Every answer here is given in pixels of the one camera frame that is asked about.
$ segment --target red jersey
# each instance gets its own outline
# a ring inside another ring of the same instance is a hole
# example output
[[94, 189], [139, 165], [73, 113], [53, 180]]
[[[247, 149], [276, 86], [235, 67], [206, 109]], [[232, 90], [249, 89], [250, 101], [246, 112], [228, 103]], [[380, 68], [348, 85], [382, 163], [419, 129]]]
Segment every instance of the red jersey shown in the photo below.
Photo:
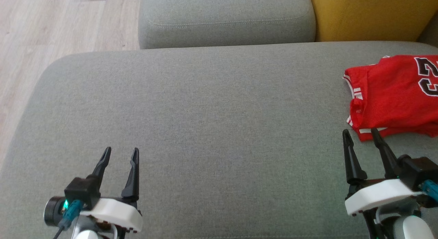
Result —
[[438, 136], [438, 55], [396, 55], [346, 69], [352, 101], [347, 122], [361, 141], [416, 132]]

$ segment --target white plastic part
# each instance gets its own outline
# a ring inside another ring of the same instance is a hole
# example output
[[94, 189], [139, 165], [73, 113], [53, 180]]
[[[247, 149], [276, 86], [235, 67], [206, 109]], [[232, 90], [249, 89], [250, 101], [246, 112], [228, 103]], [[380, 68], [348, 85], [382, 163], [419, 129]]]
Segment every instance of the white plastic part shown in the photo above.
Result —
[[394, 223], [395, 239], [434, 239], [429, 226], [419, 217], [400, 217]]
[[108, 198], [101, 198], [91, 211], [82, 211], [82, 216], [93, 216], [110, 224], [141, 231], [143, 218], [137, 209], [128, 204]]
[[417, 195], [399, 179], [390, 179], [357, 191], [345, 201], [345, 208], [352, 215]]
[[76, 239], [103, 239], [103, 237], [99, 236], [92, 230], [85, 230], [76, 236]]

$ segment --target yellow cushion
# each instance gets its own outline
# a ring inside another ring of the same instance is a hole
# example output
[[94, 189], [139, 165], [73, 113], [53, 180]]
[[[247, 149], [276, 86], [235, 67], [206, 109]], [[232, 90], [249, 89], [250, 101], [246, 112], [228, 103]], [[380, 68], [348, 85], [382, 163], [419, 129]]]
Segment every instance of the yellow cushion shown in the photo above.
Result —
[[438, 0], [312, 0], [317, 41], [416, 41]]

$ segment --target blue cable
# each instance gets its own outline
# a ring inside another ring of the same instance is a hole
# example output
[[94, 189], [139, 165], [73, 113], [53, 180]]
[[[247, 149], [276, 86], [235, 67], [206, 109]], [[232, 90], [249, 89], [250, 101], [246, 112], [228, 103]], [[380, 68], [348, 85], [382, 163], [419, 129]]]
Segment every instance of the blue cable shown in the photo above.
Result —
[[432, 180], [426, 180], [421, 186], [423, 192], [432, 197], [436, 202], [438, 202], [438, 185]]
[[72, 226], [73, 220], [79, 216], [83, 208], [83, 202], [81, 200], [74, 200], [72, 204], [67, 208], [67, 210], [62, 215], [62, 220], [59, 221], [58, 227], [59, 231], [56, 233], [53, 239], [58, 238], [62, 231], [66, 231]]

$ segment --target gray fabric surface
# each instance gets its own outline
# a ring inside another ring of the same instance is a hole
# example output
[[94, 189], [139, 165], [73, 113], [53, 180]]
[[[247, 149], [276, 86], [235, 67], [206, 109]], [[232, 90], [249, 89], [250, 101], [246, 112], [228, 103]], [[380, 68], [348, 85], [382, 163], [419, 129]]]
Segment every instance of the gray fabric surface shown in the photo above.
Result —
[[141, 49], [311, 42], [310, 0], [141, 0]]
[[[44, 72], [1, 172], [2, 238], [51, 238], [46, 201], [113, 147], [101, 192], [118, 196], [140, 149], [144, 231], [128, 238], [360, 238], [348, 217], [342, 75], [413, 42], [320, 42], [70, 55]], [[352, 132], [362, 167], [378, 150]], [[438, 161], [438, 139], [390, 136], [396, 155]], [[426, 214], [438, 231], [436, 211]]]
[[418, 41], [438, 47], [438, 11], [421, 33]]

